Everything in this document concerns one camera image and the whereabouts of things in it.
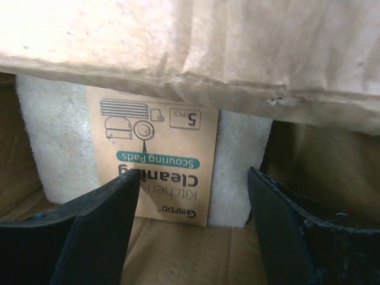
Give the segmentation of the brown cardboard express box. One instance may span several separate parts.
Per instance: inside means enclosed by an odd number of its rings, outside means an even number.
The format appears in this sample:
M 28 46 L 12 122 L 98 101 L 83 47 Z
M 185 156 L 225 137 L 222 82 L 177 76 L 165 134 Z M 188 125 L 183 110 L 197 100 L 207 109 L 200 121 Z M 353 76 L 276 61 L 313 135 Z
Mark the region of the brown cardboard express box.
M 28 193 L 62 205 L 33 156 L 26 75 L 271 119 L 254 169 L 379 223 L 378 1 L 2 1 L 1 72 L 7 218 Z M 268 284 L 251 210 L 243 227 L 135 211 L 119 284 Z

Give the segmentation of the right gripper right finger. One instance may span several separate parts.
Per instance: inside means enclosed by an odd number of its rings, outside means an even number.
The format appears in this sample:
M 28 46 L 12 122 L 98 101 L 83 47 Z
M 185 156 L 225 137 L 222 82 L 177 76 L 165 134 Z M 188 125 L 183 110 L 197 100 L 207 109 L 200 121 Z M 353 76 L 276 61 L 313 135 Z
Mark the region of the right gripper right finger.
M 268 284 L 379 284 L 379 223 L 335 211 L 253 167 L 247 187 Z

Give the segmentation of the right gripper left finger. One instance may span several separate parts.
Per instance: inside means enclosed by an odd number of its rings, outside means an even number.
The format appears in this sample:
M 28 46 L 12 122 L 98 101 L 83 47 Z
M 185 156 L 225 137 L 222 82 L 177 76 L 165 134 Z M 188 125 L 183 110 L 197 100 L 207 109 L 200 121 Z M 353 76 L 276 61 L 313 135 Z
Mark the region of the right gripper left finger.
M 2 284 L 119 284 L 140 192 L 127 171 L 78 198 L 1 223 Z

